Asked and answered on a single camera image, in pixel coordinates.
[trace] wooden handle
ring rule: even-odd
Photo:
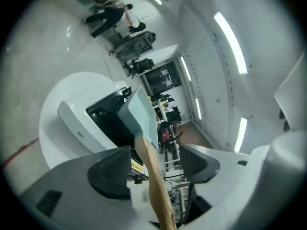
[[[162,230],[176,229],[171,201],[161,177],[154,148],[144,136],[135,138],[135,150],[149,173],[149,200]]]

